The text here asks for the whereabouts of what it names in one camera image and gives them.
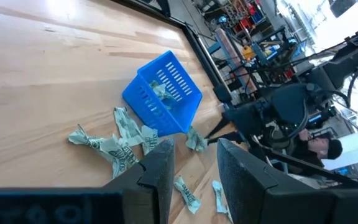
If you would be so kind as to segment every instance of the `workshop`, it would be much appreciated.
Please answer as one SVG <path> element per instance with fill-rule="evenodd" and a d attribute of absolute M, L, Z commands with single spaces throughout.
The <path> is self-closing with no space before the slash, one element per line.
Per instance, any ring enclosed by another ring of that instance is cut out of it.
<path fill-rule="evenodd" d="M 358 0 L 0 0 L 0 223 L 358 223 Z"/>

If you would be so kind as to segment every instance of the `black cap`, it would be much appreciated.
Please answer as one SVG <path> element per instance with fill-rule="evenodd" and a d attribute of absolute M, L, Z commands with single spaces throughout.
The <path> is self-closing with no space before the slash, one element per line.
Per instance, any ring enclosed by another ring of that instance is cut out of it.
<path fill-rule="evenodd" d="M 342 143 L 338 139 L 330 139 L 328 142 L 327 159 L 336 159 L 342 154 Z"/>

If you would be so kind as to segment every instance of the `blue plastic basket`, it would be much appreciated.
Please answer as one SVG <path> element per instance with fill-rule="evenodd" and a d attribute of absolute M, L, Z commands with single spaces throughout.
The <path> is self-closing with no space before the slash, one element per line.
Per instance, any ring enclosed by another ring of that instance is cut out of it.
<path fill-rule="evenodd" d="M 162 102 L 150 87 L 153 81 L 165 83 L 175 100 Z M 138 69 L 122 97 L 143 123 L 157 129 L 162 137 L 187 133 L 203 96 L 175 55 L 168 51 Z"/>

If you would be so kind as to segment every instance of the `wooden table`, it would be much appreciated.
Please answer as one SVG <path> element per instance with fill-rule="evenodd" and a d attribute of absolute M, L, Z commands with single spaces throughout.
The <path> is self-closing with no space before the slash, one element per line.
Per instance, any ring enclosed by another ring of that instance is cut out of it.
<path fill-rule="evenodd" d="M 67 136 L 78 123 L 89 135 L 118 134 L 112 109 L 127 106 L 123 89 L 167 50 L 203 93 L 193 126 L 206 134 L 219 120 L 219 101 L 180 29 L 107 0 L 0 0 L 0 187 L 109 182 L 111 164 Z M 174 191 L 170 223 L 228 223 L 216 214 L 211 187 L 219 180 L 216 145 L 198 154 L 184 134 L 173 137 L 176 176 L 202 206 L 191 215 Z"/>

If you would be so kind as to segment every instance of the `white wall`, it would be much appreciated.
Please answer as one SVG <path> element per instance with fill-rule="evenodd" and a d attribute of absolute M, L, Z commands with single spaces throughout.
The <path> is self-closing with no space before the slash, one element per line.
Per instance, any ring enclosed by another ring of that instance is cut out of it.
<path fill-rule="evenodd" d="M 325 169 L 333 170 L 358 163 L 358 133 L 339 138 L 342 142 L 343 153 L 335 160 L 323 160 Z"/>

